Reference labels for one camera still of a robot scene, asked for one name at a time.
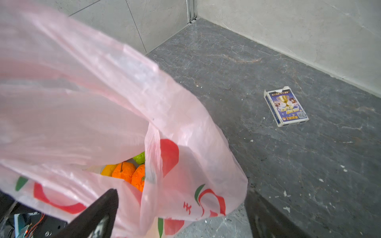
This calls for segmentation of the pink plastic shopping bag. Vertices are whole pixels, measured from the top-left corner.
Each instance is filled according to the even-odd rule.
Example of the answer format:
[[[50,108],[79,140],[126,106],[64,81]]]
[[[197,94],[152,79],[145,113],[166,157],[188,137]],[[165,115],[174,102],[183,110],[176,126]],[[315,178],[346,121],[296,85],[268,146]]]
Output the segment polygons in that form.
[[[106,165],[138,165],[140,192]],[[169,237],[241,205],[248,179],[203,104],[132,47],[1,1],[1,191],[66,221],[114,188],[114,238]]]

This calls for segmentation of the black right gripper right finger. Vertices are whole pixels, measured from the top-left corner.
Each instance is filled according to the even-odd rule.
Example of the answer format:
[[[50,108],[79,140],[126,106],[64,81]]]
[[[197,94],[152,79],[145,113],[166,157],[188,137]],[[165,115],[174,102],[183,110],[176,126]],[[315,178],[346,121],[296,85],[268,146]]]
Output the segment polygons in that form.
[[[248,190],[245,208],[254,238],[308,238],[310,236],[255,190]]]

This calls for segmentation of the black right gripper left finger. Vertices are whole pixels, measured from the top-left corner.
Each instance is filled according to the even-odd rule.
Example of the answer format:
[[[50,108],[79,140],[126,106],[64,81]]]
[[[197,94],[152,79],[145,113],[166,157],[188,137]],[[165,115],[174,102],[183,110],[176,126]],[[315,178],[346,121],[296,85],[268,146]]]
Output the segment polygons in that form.
[[[110,238],[114,228],[119,197],[109,189],[77,218],[55,235],[56,238]]]

